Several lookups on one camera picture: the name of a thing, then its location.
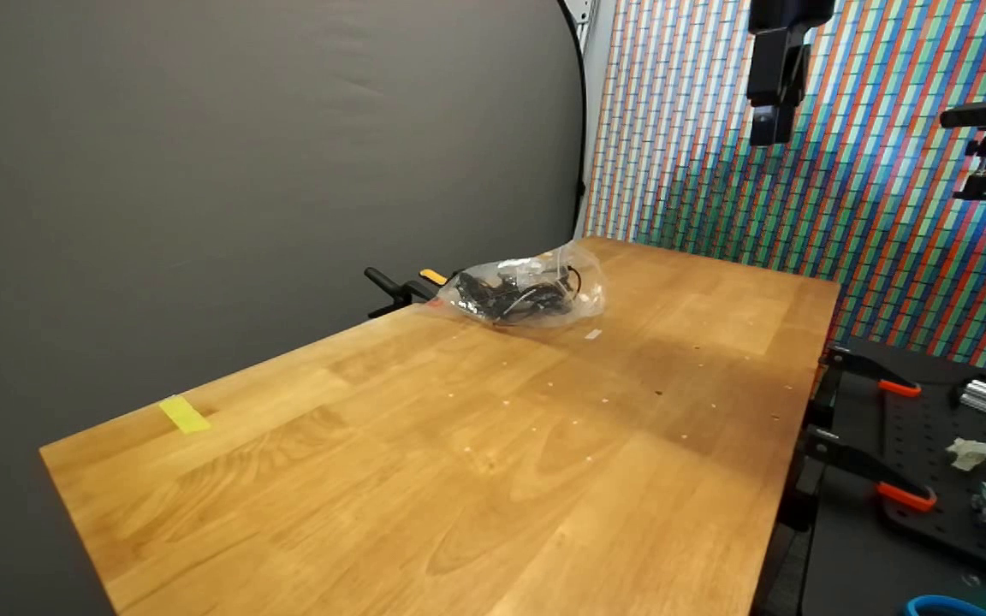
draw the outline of wooden tabletop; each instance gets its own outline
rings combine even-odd
[[[418,304],[42,449],[113,605],[749,614],[839,289],[589,249],[593,321]]]

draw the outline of colorful patterned backdrop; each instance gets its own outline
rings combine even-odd
[[[795,142],[749,149],[745,0],[620,0],[583,231],[844,285],[839,338],[986,367],[986,202],[953,192],[986,0],[844,0]]]

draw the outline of gray backdrop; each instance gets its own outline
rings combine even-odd
[[[0,0],[0,614],[104,614],[39,444],[569,240],[559,0]]]

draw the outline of clear plastic bag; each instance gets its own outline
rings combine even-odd
[[[498,262],[458,271],[437,301],[488,325],[563,329],[604,313],[599,262],[566,244],[530,262]]]

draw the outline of yellow sticky note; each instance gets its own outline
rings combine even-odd
[[[192,436],[192,431],[207,431],[214,427],[186,399],[168,399],[159,404],[165,412],[168,420],[177,426],[177,431]]]

